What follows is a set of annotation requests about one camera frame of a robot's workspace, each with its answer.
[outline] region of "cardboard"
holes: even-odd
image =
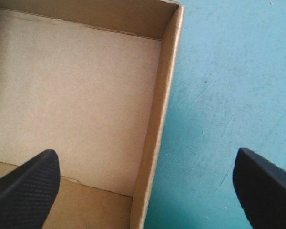
[[[0,8],[156,39],[178,6],[165,0],[0,0]]]
[[[132,196],[160,45],[0,10],[0,161],[53,148],[63,176]]]
[[[143,229],[183,6],[3,0],[0,7],[9,9],[0,9],[1,176],[54,148],[66,179],[44,228]]]

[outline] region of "scratch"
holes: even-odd
[[[226,134],[227,130],[229,129],[230,124],[233,122],[234,118],[235,118],[235,116],[233,116],[233,117],[230,119],[230,121],[229,121],[227,127],[225,128],[225,131],[224,131],[224,134],[223,134],[223,138],[225,137],[225,134]]]
[[[201,133],[202,133],[202,140],[204,142],[204,129],[201,127]]]
[[[187,114],[188,111],[192,109],[192,107],[195,105],[195,103],[201,98],[201,96],[204,95],[204,93],[215,83],[215,81],[220,77],[221,73],[223,72],[224,67],[220,70],[219,74],[213,79],[213,81],[210,83],[209,86],[207,86],[201,93],[200,95],[194,100],[194,102],[190,105],[189,109],[184,114]]]
[[[227,172],[225,173],[224,178],[221,180],[220,184],[217,186],[217,188],[215,189],[215,191],[213,192],[210,200],[214,197],[215,193],[218,191],[218,189],[220,188],[220,186],[223,184],[223,182],[225,181],[225,179],[228,177],[228,174],[230,172],[230,169],[232,168],[232,166],[234,165],[234,162],[232,163],[232,165],[229,167],[229,169],[227,170]]]

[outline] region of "cardboard edge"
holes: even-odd
[[[167,112],[167,108],[168,108],[169,95],[170,95],[170,91],[171,91],[172,80],[173,80],[173,75],[174,75],[174,70],[175,70],[175,63],[176,63],[176,58],[177,58],[177,54],[178,54],[179,41],[181,38],[184,11],[185,11],[185,7],[183,5],[179,5],[178,9],[175,12],[175,14],[178,14],[177,19],[176,19],[176,25],[175,25],[175,28],[177,28],[177,30],[174,34],[173,43],[172,43],[173,54],[171,55],[170,60],[169,60],[170,61],[170,68],[169,68],[168,74],[166,76],[167,77],[167,83],[165,85],[165,88],[163,89],[165,91],[165,98],[164,98],[164,103],[163,103],[163,107],[161,110],[161,119],[160,119],[160,124],[158,126],[156,145],[155,145],[155,148],[153,151],[153,159],[152,159],[151,168],[148,171],[147,186],[144,187],[145,188],[145,194],[144,194],[143,200],[136,199],[136,198],[140,198],[140,197],[136,196],[136,193],[134,193],[134,196],[133,196],[133,204],[132,204],[131,218],[130,218],[130,229],[143,229],[144,224],[145,224],[145,219],[146,219],[146,215],[147,215],[149,200],[150,200],[152,187],[153,187],[153,180],[154,180],[154,176],[155,176],[155,172],[156,172],[156,166],[157,166],[157,161],[158,161],[158,156],[159,156],[159,151],[160,151],[160,146],[161,146],[162,133],[163,133],[163,129],[164,129],[165,116],[166,116],[166,112]],[[137,180],[136,189],[137,189],[138,183],[140,183],[140,180]],[[137,208],[136,206],[134,206],[134,202],[136,202],[136,201],[142,201],[143,202],[142,207],[139,210],[140,215],[139,215],[138,219],[136,219],[137,216],[134,213],[134,211],[137,210],[137,209],[134,209],[134,208]]]

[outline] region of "blue-green surface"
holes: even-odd
[[[239,147],[286,169],[286,0],[181,0],[184,31],[146,229],[250,229]]]

